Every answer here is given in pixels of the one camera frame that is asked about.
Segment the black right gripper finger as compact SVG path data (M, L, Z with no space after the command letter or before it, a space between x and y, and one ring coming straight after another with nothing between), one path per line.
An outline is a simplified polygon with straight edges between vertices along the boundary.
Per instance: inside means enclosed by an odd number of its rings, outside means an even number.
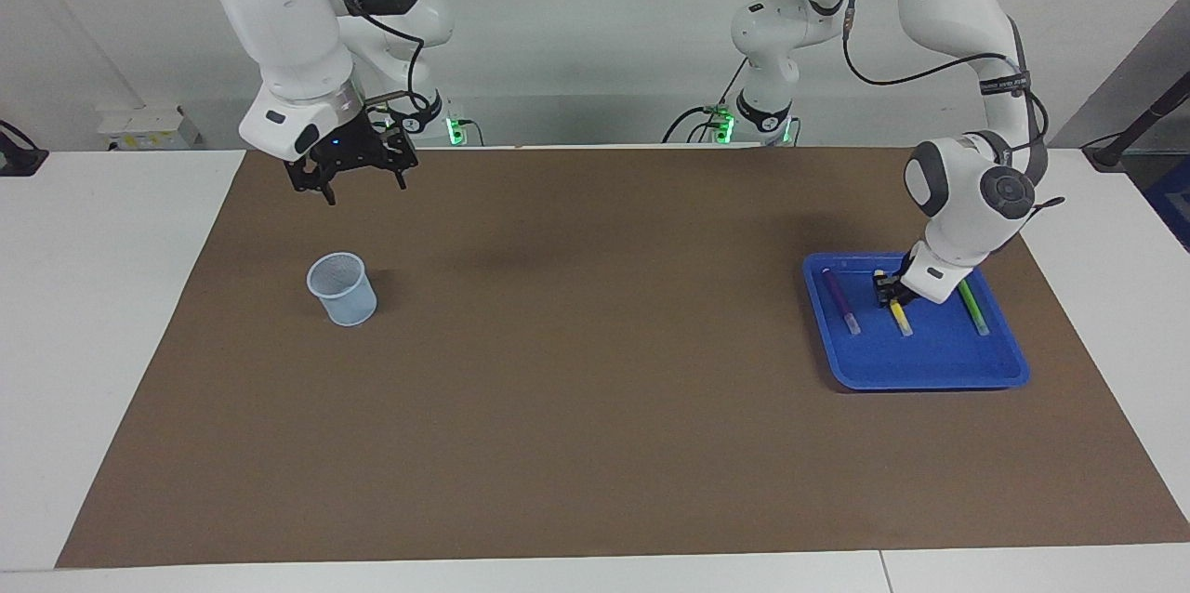
M317 191L328 206L336 206L336 192L331 185L336 177L336 168L324 168L320 164L307 168L308 164L307 161L284 162L284 173L288 175L292 187L298 193Z
M403 173L416 168L416 149L407 131L402 126L395 126L383 132L384 169L395 175L400 191L407 191Z

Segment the purple pen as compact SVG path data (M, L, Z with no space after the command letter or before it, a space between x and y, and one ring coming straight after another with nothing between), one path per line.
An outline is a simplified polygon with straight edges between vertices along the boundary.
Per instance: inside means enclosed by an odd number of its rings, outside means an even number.
M837 304L837 308L843 317L848 332L852 336L862 335L860 323L857 317L854 317L854 310L852 308L848 296L846 296L843 285L837 276L837 271L821 270L821 275L825 285L827 285L827 289L829 291L829 296L832 296L834 304Z

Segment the green pen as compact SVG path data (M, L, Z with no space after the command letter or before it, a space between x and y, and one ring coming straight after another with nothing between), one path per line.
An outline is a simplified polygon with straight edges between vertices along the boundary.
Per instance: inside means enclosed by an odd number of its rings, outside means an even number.
M966 308L966 313L971 318L971 323L973 323L973 327L976 327L977 333L981 337L989 337L990 327L987 326L985 314L982 313L982 308L976 296L973 296L973 291L970 288L967 280L962 280L960 283L958 283L958 293L963 300L964 308Z

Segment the blue plastic tray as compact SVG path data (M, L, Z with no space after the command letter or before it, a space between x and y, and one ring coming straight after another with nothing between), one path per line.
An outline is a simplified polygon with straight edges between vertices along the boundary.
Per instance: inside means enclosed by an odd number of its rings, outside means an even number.
M981 270L965 280L989 337L977 333L959 293L942 305L919 299L906 306L914 335L902 336L872 283L873 270L896 271L900 262L897 252L815 252L800 267L829 373L840 383L854 391L973 391L1015 389L1029 381L1023 349ZM862 335L848 332L821 270L837 271Z

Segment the translucent plastic cup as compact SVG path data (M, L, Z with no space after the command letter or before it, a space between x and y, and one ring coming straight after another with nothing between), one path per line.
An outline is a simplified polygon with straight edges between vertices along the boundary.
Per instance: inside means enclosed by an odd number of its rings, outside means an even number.
M307 271L306 285L336 325L353 327L376 312L377 296L367 266L353 252L331 252L317 260Z

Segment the blue box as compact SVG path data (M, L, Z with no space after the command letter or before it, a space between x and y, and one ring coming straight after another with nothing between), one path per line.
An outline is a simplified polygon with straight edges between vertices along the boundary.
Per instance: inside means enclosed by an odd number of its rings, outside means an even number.
M1144 188L1144 199L1190 252L1190 155Z

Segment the black stand pole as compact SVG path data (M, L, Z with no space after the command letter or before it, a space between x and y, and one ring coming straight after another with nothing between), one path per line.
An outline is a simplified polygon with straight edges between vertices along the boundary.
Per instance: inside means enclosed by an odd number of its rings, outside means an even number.
M1125 173L1123 155L1155 123L1178 110L1182 102L1190 99L1190 71L1183 75L1166 89L1144 113L1130 121L1130 125L1115 133L1101 136L1079 146L1092 169L1100 173Z

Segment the brown table mat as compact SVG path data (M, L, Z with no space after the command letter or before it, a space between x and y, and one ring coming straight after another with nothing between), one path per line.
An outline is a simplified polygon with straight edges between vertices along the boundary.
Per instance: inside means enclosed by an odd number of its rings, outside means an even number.
M421 152L295 193L249 152L64 568L1190 541L1023 242L1013 391L829 377L800 264L902 251L906 152ZM376 312L330 322L317 260Z

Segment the black clamp mount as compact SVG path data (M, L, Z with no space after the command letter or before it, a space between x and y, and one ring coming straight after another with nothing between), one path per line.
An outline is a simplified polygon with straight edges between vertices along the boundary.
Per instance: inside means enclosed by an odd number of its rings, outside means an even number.
M46 161L48 151L10 121L0 119L0 177L33 177Z

